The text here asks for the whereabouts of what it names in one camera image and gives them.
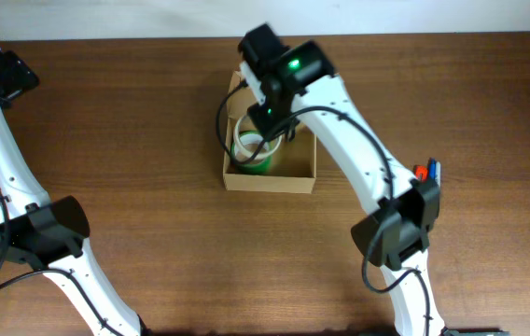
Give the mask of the white masking tape roll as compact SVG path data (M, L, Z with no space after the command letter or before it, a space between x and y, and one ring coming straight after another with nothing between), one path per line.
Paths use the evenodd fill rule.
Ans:
M266 141L256 129L245 129L252 122L248 116L240 117L233 128L232 154L242 165L262 163L269 160L282 144L282 135Z

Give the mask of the green tape roll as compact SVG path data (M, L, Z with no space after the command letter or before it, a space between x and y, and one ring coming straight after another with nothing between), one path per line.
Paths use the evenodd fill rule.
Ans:
M255 131L240 133L239 140L243 143L244 147L248 150L255 150L263 140L263 137ZM232 142L231 149L234 159L237 161L246 161L248 156L245 156ZM247 175L262 175L264 174L272 164L272 157L265 159L253 159L251 162L237 165L236 168L243 174Z

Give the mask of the brown cardboard box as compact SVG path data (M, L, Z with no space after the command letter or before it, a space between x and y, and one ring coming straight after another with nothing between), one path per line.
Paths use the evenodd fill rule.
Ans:
M296 127L296 136L288 142L283 136L280 148L272 156L270 168L262 175L241 173L231 160L232 133L236 121L256 99L248 88L234 91L227 100L223 114L225 129L221 138L229 151L224 154L222 176L225 189L234 191L262 191L310 193L316 180L316 136L305 126Z

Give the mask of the orange utility knife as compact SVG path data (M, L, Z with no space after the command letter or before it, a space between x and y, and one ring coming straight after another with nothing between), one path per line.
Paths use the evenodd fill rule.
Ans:
M424 165L415 165L413 169L415 177L420 181L428 179L428 169Z

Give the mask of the blue pen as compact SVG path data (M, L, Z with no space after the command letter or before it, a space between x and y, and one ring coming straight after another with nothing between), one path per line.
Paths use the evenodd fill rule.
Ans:
M437 177L437 161L433 158L430 158L427 165L428 177L435 179Z

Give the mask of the black marker pen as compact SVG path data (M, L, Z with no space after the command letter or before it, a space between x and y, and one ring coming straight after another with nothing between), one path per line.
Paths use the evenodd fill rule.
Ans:
M435 180L438 186L440 186L441 184L441 164L439 161L435 162Z

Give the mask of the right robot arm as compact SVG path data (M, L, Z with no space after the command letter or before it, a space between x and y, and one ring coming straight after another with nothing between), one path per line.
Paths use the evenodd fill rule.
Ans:
M429 233L439 215L440 188L419 180L383 145L353 103L342 77L313 41L291 48L268 24L249 31L238 45L242 87L256 101L247 110L265 142L306 126L341 168L366 216L351 229L363 256L387 293L400 335L440 335L446 330L428 275Z

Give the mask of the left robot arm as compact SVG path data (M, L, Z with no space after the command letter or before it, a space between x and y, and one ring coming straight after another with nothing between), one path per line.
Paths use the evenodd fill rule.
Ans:
M38 84L38 76L15 52L0 49L0 290L44 275L94 334L148 335L149 328L94 257L90 224L78 200L49 197L7 125L5 109Z

